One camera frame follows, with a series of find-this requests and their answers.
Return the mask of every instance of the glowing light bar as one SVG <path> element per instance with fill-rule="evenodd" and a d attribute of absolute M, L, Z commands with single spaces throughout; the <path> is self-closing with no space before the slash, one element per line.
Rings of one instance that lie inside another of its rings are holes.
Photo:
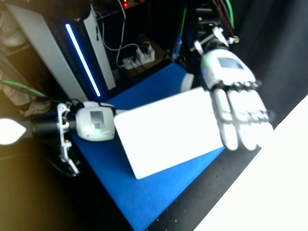
<path fill-rule="evenodd" d="M 83 54 L 82 54 L 82 52 L 80 50 L 80 47 L 79 47 L 79 45 L 77 43 L 77 40 L 75 38 L 75 35 L 73 33 L 73 30 L 72 30 L 70 24 L 65 24 L 65 27 L 67 29 L 67 32 L 68 32 L 69 36 L 71 37 L 71 40 L 72 40 L 73 45 L 74 45 L 74 47 L 75 47 L 75 49 L 77 51 L 77 54 L 78 54 L 78 56 L 79 56 L 79 58 L 80 58 L 80 60 L 81 60 L 81 62 L 83 64 L 83 66 L 84 66 L 84 68 L 85 68 L 85 70 L 87 72 L 87 75 L 88 75 L 88 77 L 89 77 L 89 79 L 91 81 L 91 84 L 92 84 L 92 86 L 93 86 L 93 88 L 95 90 L 95 93 L 97 94 L 98 97 L 100 97 L 101 96 L 100 91 L 98 90 L 98 88 L 96 86 L 96 83 L 95 83 L 95 81 L 93 79 L 93 76 L 92 76 L 90 70 L 89 70 L 89 67 L 87 65 L 87 62 L 86 62 L 85 58 L 83 57 Z"/>

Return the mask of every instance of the white robotic hand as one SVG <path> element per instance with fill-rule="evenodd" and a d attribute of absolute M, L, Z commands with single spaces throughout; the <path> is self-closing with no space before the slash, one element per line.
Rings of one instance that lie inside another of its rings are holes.
<path fill-rule="evenodd" d="M 251 70 L 227 49 L 202 55 L 202 76 L 211 92 L 221 139 L 230 150 L 254 150 L 273 131 Z"/>

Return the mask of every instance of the power plug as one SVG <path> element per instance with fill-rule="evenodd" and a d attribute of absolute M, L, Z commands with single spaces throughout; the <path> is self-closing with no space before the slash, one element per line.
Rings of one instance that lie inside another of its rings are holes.
<path fill-rule="evenodd" d="M 136 59 L 133 56 L 123 59 L 125 69 L 130 70 L 138 66 L 155 61 L 155 50 L 151 45 L 148 46 L 147 51 L 143 53 L 139 48 L 136 50 Z"/>

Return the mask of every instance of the red cable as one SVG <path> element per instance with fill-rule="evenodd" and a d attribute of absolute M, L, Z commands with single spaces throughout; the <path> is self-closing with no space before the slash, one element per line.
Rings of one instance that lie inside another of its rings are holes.
<path fill-rule="evenodd" d="M 222 10 L 222 6 L 220 4 L 220 1 L 216 0 L 216 2 L 217 2 L 217 5 L 218 5 L 218 7 L 220 9 L 220 13 L 221 13 L 221 16 L 222 16 L 222 19 L 223 19 L 224 23 L 226 24 L 226 26 L 227 26 L 228 30 L 230 31 L 231 35 L 234 36 L 233 30 L 231 29 L 231 26 L 230 26 L 226 16 L 223 14 L 223 10 Z"/>

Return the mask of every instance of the blue table surface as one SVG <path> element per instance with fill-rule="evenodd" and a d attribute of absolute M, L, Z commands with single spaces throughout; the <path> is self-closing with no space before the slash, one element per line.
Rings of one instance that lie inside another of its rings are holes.
<path fill-rule="evenodd" d="M 185 74 L 181 67 L 170 64 L 108 103 L 116 109 L 132 109 L 175 95 Z M 76 134 L 72 138 L 136 231 L 145 230 L 224 149 L 137 180 L 119 138 L 105 142 L 85 141 Z"/>

